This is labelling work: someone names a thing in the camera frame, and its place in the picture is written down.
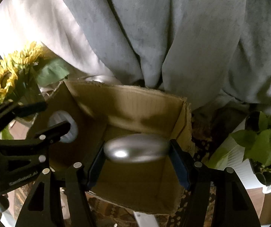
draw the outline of silver screw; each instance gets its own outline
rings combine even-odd
[[[45,160],[46,160],[45,155],[40,155],[40,156],[39,156],[39,162],[40,162],[40,163],[45,162]]]
[[[200,168],[203,166],[203,164],[199,161],[196,161],[196,162],[194,162],[194,166]]]
[[[234,173],[234,170],[231,167],[227,167],[226,170],[227,170],[228,173]]]
[[[81,166],[82,166],[81,162],[76,162],[76,163],[73,164],[74,168],[80,168]]]
[[[50,172],[50,169],[49,168],[45,168],[42,172],[43,172],[43,174],[48,174]]]
[[[44,140],[45,138],[46,138],[46,135],[40,135],[40,136],[39,136],[39,139],[40,139],[40,140]]]

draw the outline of white cloth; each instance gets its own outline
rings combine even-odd
[[[63,0],[2,1],[0,55],[20,50],[31,41],[42,42],[88,76],[113,76],[91,49]]]

